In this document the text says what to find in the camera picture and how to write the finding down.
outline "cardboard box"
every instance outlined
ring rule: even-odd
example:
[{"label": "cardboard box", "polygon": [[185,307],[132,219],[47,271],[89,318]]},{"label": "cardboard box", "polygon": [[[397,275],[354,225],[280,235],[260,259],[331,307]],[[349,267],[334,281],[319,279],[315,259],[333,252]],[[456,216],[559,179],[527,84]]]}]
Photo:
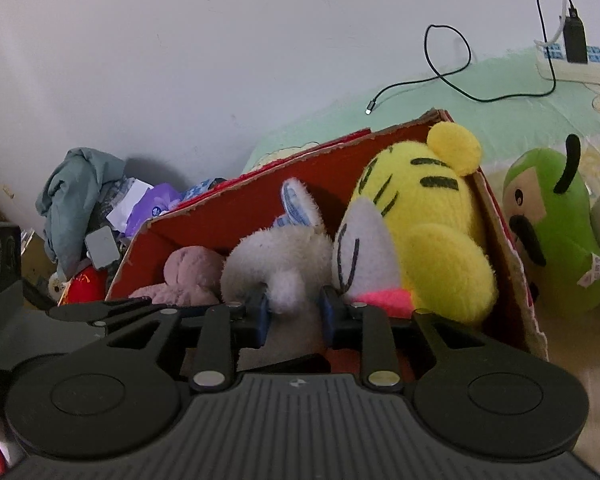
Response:
[{"label": "cardboard box", "polygon": [[[401,140],[426,140],[429,128],[450,121],[432,110],[411,123],[379,132],[362,130],[297,153],[220,184],[174,212],[147,221],[132,241],[107,299],[126,298],[141,286],[163,281],[167,257],[181,247],[202,245],[228,254],[241,238],[269,227],[283,213],[280,186],[292,176],[301,180],[322,213],[328,234],[340,225],[362,169],[381,150]],[[482,174],[468,182],[480,200],[488,235],[488,253],[496,272],[499,297],[484,331],[520,349],[546,358],[546,340],[538,330],[522,262],[502,213]]]}]

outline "green plush toy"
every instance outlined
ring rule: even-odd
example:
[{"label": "green plush toy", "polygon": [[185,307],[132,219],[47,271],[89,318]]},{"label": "green plush toy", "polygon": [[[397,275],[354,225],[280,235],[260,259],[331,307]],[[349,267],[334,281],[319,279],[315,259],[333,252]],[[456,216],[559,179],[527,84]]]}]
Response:
[{"label": "green plush toy", "polygon": [[522,155],[507,171],[503,206],[534,300],[573,315],[600,303],[600,247],[578,173],[577,136],[567,137],[566,152],[538,148]]}]

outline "metal screw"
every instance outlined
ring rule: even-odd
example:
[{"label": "metal screw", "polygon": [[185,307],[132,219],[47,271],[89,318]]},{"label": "metal screw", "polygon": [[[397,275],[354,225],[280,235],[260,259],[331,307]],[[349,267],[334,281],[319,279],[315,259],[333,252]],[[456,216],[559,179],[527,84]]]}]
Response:
[{"label": "metal screw", "polygon": [[198,386],[219,386],[224,383],[224,374],[216,370],[203,370],[193,376],[193,382]]},{"label": "metal screw", "polygon": [[400,375],[390,370],[378,370],[367,379],[373,386],[395,386],[400,382]]}]

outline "purple package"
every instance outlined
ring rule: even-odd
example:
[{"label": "purple package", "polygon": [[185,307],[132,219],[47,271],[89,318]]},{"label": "purple package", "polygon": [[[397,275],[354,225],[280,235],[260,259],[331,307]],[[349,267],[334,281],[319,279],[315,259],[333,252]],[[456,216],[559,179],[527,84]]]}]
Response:
[{"label": "purple package", "polygon": [[180,203],[180,199],[180,193],[171,184],[158,184],[148,189],[126,220],[125,237],[132,238],[144,222],[173,209]]}]

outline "yellow stuffed toy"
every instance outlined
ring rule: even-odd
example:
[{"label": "yellow stuffed toy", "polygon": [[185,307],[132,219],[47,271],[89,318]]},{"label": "yellow stuffed toy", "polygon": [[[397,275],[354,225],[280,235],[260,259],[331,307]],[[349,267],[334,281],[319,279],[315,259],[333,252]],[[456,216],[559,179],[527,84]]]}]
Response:
[{"label": "yellow stuffed toy", "polygon": [[366,166],[336,234],[333,284],[345,300],[383,307],[391,317],[416,308],[476,325],[497,288],[484,226],[464,180],[482,149],[455,123],[433,126],[427,143],[389,146]]}]

